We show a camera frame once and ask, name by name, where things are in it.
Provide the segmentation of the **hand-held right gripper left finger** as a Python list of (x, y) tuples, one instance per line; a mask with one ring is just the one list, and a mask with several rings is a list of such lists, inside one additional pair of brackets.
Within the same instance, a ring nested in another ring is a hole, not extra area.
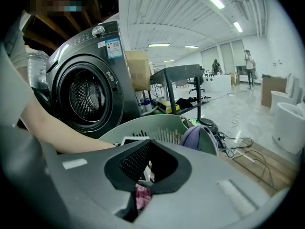
[(69, 229), (149, 229), (137, 217), (135, 184), (123, 160), (148, 145), (137, 141), (95, 152), (58, 155), (42, 144), (49, 175), (64, 208)]

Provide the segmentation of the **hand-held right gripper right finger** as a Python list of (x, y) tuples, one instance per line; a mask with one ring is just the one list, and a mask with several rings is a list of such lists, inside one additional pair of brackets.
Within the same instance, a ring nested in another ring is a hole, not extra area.
[(146, 229), (258, 229), (288, 193), (270, 196), (256, 182), (222, 159), (186, 147), (152, 141), (150, 151), (185, 160), (151, 187), (152, 199), (139, 216)]

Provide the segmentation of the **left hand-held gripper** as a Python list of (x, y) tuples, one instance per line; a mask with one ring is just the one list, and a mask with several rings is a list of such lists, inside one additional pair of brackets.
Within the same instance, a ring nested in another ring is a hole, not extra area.
[(150, 138), (148, 136), (125, 136), (120, 146), (136, 146), (146, 140), (150, 140)]

